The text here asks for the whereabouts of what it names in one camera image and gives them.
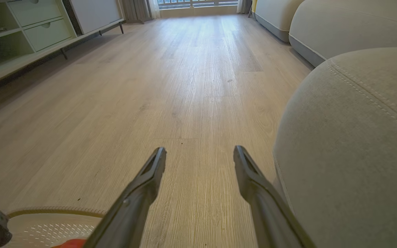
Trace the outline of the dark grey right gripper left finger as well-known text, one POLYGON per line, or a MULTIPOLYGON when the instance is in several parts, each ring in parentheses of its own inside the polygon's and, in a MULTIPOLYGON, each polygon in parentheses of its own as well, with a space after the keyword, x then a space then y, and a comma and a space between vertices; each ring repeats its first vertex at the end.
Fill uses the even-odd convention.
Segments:
POLYGON ((139 248, 151 204, 159 194, 167 152, 156 148, 84 243, 83 248, 139 248))

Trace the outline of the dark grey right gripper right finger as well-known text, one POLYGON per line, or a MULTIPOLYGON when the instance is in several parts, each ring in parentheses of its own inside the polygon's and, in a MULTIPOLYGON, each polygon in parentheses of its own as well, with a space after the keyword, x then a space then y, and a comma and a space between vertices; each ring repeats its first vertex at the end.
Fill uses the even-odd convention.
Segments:
POLYGON ((251 208, 258 248, 316 248, 243 146, 235 146, 233 161, 239 191, 251 208))

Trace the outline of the red clothing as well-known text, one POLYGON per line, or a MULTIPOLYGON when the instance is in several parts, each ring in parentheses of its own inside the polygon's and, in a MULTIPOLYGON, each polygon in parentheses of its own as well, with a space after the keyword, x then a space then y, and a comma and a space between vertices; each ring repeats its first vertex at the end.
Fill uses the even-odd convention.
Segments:
POLYGON ((83 248, 85 243, 86 239, 70 239, 50 248, 83 248))

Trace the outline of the cream perforated laundry basket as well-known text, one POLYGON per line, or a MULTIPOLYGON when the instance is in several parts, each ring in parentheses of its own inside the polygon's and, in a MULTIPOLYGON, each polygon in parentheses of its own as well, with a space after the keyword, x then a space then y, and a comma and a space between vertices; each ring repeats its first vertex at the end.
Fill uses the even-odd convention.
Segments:
POLYGON ((83 207, 27 207, 4 214, 9 218, 12 239, 0 248, 50 248, 70 239, 88 239, 106 211, 83 207))

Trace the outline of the beige round sofa seat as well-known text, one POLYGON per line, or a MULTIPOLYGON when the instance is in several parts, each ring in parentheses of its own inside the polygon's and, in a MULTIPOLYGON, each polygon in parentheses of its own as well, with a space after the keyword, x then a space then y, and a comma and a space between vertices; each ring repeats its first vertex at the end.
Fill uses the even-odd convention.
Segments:
POLYGON ((287 104, 274 159, 317 248, 397 248, 397 48, 317 66, 287 104))

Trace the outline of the small beige sofa section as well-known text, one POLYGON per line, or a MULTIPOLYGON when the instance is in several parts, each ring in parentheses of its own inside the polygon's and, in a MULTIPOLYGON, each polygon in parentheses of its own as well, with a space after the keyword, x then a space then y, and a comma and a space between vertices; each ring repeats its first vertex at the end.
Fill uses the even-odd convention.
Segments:
POLYGON ((257 0, 255 19, 282 42, 289 43, 289 30, 304 0, 257 0))

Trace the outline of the pale green cabinet drawer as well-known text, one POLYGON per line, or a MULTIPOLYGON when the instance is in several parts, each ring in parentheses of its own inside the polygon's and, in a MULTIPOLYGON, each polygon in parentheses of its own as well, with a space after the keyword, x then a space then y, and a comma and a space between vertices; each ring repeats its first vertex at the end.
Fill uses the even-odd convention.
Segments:
POLYGON ((22 27, 62 16, 56 0, 10 1, 8 6, 22 27))
POLYGON ((36 52, 71 38, 63 19, 31 27, 24 32, 36 52))

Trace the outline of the white low TV cabinet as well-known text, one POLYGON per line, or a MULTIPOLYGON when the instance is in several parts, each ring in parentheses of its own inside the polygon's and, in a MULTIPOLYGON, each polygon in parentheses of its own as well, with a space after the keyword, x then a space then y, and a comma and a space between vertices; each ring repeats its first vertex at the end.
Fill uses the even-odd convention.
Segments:
POLYGON ((73 44, 83 41, 93 35, 102 35, 111 28, 117 26, 122 27, 125 21, 123 7, 120 0, 118 0, 123 19, 115 21, 114 23, 108 24, 97 30, 93 30, 90 33, 82 34, 70 4, 70 0, 56 0, 62 14, 61 17, 22 27, 8 6, 8 2, 10 1, 19 0, 0 0, 0 81, 4 80, 6 77, 10 77, 33 63, 41 61, 51 54, 61 53, 66 59, 66 51, 73 44), (71 33, 71 38, 36 52, 28 40, 24 30, 59 19, 63 19, 65 21, 67 28, 71 33))

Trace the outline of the white cabinet door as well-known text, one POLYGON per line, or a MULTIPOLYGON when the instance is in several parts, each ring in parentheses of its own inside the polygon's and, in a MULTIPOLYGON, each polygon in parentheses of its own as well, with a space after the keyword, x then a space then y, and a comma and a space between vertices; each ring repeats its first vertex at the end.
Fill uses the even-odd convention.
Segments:
POLYGON ((82 34, 123 19, 118 0, 70 0, 70 4, 82 34))

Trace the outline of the grey curtain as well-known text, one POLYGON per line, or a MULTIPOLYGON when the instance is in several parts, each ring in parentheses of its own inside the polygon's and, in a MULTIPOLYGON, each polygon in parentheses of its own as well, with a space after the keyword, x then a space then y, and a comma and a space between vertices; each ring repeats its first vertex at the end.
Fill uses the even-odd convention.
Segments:
POLYGON ((126 23, 141 23, 153 20, 149 0, 120 0, 126 23))
POLYGON ((252 0, 237 0, 236 13, 248 14, 252 8, 252 0))

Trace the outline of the beige sofa section grey base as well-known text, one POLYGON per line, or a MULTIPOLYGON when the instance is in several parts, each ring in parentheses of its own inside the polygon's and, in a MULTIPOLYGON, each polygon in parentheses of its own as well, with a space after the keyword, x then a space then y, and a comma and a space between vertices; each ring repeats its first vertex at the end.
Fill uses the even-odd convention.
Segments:
POLYGON ((304 0, 289 41, 313 66, 346 52, 397 47, 397 0, 304 0))

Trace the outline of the white sheer curtain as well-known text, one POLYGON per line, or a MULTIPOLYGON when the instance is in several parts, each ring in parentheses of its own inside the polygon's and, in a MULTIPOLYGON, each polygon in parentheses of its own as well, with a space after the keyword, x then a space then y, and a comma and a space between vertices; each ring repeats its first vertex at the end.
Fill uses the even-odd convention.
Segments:
POLYGON ((150 14, 153 19, 160 19, 160 8, 159 8, 159 0, 148 0, 150 14))

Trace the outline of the window railing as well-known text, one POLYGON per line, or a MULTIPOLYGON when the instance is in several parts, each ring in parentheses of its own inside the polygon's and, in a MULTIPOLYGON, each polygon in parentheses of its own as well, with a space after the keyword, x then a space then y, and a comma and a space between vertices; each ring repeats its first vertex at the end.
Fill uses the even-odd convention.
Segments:
POLYGON ((161 9, 237 6, 238 0, 156 0, 161 9))

